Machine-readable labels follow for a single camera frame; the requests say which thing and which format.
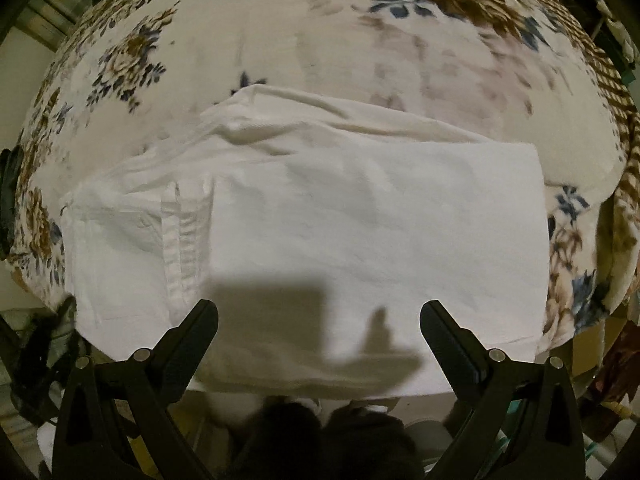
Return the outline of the floral bed blanket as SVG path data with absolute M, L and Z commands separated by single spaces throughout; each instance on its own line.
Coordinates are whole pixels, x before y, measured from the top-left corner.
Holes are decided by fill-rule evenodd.
M 164 122 L 258 86 L 400 110 L 538 150 L 550 276 L 542 343 L 564 344 L 634 291 L 639 241 L 614 205 L 616 122 L 551 0 L 99 0 L 55 50 L 17 143 L 12 278 L 63 296 L 58 200 L 146 148 Z

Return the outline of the white pants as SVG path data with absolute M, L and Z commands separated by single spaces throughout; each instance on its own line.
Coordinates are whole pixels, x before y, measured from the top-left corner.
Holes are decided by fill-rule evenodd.
M 156 135 L 62 201 L 78 330 L 112 359 L 208 299 L 210 390 L 440 393 L 419 328 L 434 299 L 533 361 L 549 248 L 533 145 L 268 86 Z

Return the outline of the brown checkered bed sheet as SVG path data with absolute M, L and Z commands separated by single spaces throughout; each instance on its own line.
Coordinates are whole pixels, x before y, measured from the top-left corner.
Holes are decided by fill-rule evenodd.
M 585 59 L 596 75 L 604 102 L 616 122 L 617 143 L 623 149 L 625 169 L 616 184 L 614 205 L 628 232 L 616 228 L 620 246 L 639 240 L 639 102 L 629 87 L 639 82 L 639 55 L 625 48 L 639 47 L 639 0 L 551 0 L 560 6 L 558 18 L 576 32 Z

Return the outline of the dark green blanket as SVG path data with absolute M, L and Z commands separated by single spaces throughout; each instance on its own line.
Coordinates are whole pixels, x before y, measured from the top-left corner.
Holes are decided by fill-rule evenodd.
M 17 145 L 13 150 L 1 152 L 1 259 L 6 260 L 14 242 L 15 193 L 20 177 L 23 149 Z

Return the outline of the green striped curtain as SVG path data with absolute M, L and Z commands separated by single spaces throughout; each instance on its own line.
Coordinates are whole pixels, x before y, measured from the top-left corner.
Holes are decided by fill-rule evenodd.
M 90 6 L 92 0 L 27 0 L 13 27 L 55 51 Z

